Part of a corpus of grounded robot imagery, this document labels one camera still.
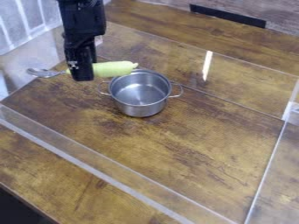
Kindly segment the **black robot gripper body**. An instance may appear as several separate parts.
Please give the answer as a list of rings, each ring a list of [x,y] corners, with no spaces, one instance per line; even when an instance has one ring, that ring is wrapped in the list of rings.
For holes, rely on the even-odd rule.
[[[57,0],[64,29],[64,47],[76,49],[85,41],[105,34],[102,0]]]

